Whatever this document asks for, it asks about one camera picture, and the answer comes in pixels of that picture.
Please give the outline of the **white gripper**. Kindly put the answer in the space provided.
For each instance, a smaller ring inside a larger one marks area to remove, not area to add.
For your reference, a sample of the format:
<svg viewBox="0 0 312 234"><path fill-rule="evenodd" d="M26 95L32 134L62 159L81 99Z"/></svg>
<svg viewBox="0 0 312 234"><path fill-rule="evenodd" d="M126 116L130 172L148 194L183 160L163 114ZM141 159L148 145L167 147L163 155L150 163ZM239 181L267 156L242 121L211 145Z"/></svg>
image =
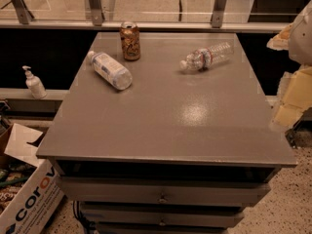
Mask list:
<svg viewBox="0 0 312 234"><path fill-rule="evenodd" d="M295 73L285 72L273 105L270 128L284 132L293 127L312 106L312 0L293 21L271 38L266 47L289 50L290 59L304 64Z"/></svg>

